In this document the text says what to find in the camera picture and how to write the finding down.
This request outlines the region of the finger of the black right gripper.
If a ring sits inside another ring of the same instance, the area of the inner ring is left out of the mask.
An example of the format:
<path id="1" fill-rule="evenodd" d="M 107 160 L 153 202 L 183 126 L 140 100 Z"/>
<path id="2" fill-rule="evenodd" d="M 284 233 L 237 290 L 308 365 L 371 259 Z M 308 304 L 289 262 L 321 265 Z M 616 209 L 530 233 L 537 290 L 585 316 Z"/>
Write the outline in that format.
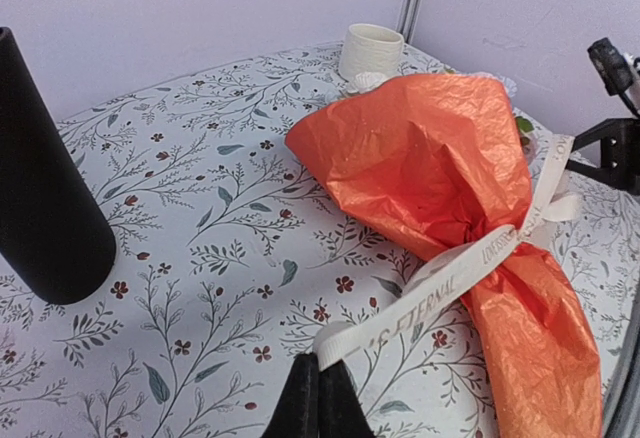
<path id="1" fill-rule="evenodd" d="M 572 171 L 611 188 L 639 187 L 639 121 L 604 120 L 579 134 L 572 150 L 598 142 L 600 166 L 572 161 Z"/>

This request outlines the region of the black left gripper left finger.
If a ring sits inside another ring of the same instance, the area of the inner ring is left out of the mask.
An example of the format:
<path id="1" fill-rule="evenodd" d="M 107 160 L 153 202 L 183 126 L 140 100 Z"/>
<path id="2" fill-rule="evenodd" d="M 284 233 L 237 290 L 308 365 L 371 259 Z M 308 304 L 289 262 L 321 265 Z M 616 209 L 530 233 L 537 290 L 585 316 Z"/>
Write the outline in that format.
<path id="1" fill-rule="evenodd" d="M 294 359 L 263 438 L 316 438 L 319 366 L 314 353 Z"/>

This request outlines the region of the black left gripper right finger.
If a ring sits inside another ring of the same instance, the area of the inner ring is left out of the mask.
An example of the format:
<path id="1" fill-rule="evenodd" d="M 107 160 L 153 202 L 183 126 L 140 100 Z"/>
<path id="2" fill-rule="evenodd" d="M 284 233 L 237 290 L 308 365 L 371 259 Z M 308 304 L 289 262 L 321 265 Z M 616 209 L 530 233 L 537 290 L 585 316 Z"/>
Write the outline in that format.
<path id="1" fill-rule="evenodd" d="M 343 361 L 319 376 L 319 437 L 374 438 Z"/>

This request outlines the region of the cream printed ribbon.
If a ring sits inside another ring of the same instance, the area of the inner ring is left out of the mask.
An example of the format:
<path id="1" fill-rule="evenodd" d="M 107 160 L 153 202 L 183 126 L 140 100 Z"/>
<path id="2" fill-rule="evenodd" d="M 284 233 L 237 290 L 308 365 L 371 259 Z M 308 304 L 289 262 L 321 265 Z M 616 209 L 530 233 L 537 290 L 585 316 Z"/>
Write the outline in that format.
<path id="1" fill-rule="evenodd" d="M 532 204 L 520 227 L 503 225 L 482 239 L 443 252 L 411 278 L 401 298 L 357 326 L 338 322 L 323 328 L 313 352 L 324 371 L 360 349 L 384 344 L 401 332 L 438 315 L 493 272 L 522 243 L 547 249 L 556 225 L 578 217 L 581 199 L 568 190 L 565 167 L 574 139 L 549 141 Z"/>

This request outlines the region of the orange wrapping paper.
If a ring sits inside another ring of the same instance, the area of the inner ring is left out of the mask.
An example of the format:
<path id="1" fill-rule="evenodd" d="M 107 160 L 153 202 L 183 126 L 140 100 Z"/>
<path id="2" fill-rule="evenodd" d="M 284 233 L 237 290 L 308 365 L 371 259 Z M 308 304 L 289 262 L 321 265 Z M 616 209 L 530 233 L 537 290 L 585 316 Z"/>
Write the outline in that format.
<path id="1" fill-rule="evenodd" d="M 307 116 L 285 142 L 342 211 L 425 264 L 520 227 L 538 181 L 490 78 L 397 77 Z M 600 435 L 597 346 L 548 251 L 520 244 L 456 300 L 480 335 L 503 436 Z"/>

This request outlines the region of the artificial flower bouquet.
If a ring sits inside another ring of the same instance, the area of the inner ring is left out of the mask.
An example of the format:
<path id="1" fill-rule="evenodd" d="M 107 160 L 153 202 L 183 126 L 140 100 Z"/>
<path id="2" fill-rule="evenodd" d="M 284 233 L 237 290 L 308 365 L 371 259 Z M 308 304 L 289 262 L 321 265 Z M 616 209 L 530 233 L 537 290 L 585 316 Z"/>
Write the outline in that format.
<path id="1" fill-rule="evenodd" d="M 517 94 L 516 83 L 507 77 L 494 75 L 488 72 L 464 73 L 464 76 L 474 76 L 490 78 L 502 84 L 507 96 L 512 99 Z M 342 91 L 344 98 L 364 94 L 380 87 L 391 79 L 390 75 L 381 72 L 360 72 L 354 78 L 348 80 Z M 518 128 L 520 144 L 528 164 L 531 164 L 535 157 L 535 138 L 533 137 L 534 127 L 528 118 L 524 118 L 520 113 L 514 113 L 514 119 Z"/>

